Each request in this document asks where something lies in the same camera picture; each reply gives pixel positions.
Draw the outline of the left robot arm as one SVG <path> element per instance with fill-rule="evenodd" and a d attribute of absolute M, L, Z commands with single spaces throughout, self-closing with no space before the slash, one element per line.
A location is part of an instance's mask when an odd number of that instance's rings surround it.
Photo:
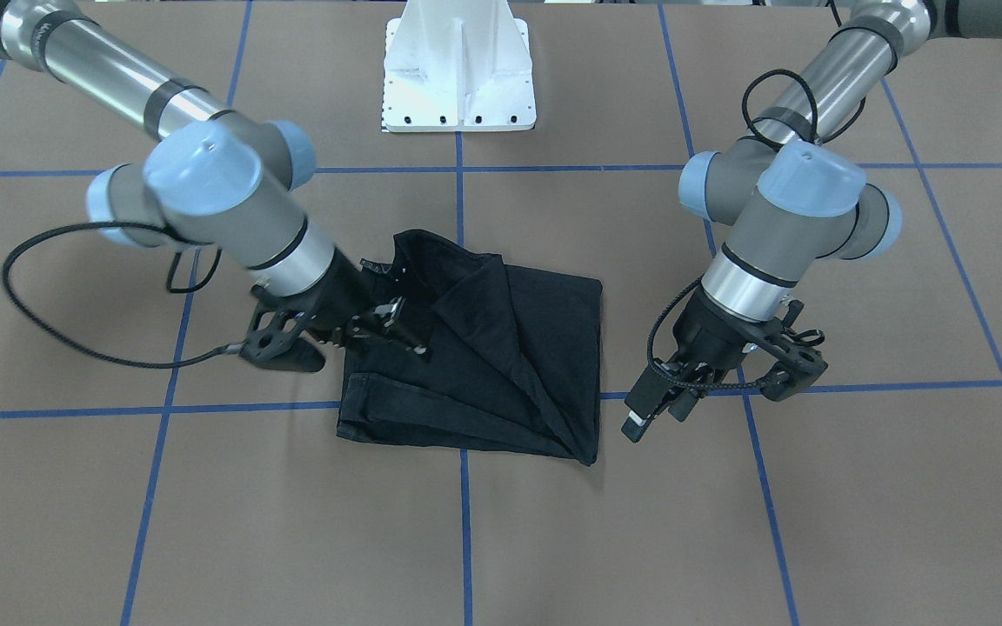
<path fill-rule="evenodd" d="M 698 401 L 734 389 L 726 377 L 752 348 L 774 359 L 745 383 L 779 402 L 827 369 L 822 332 L 797 332 L 803 304 L 791 293 L 812 262 L 864 260 L 890 249 L 903 224 L 898 201 L 865 171 L 828 150 L 868 91 L 926 41 L 1002 39 L 1002 1 L 856 1 L 851 15 L 792 86 L 753 115 L 723 153 L 693 155 L 681 170 L 681 205 L 729 227 L 700 278 L 673 297 L 681 305 L 668 359 L 645 348 L 647 365 L 625 397 L 623 433 L 636 443 L 661 413 L 684 421 Z"/>

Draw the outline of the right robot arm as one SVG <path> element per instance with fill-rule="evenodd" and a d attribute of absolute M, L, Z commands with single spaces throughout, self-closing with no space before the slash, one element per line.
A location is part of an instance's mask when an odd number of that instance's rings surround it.
<path fill-rule="evenodd" d="M 12 282 L 24 252 L 94 230 L 132 247 L 170 246 L 171 267 L 183 254 L 214 247 L 253 277 L 255 308 L 243 340 L 167 362 L 168 370 L 237 354 L 263 370 L 318 372 L 321 345 L 357 342 L 429 355 L 425 329 L 406 315 L 404 298 L 375 300 L 358 266 L 291 198 L 317 169 L 313 143 L 297 124 L 255 123 L 112 36 L 72 1 L 0 1 L 0 60 L 83 92 L 155 142 L 142 165 L 119 165 L 94 179 L 87 222 L 44 231 L 5 257 L 5 294 L 48 336 L 116 361 L 33 314 Z"/>

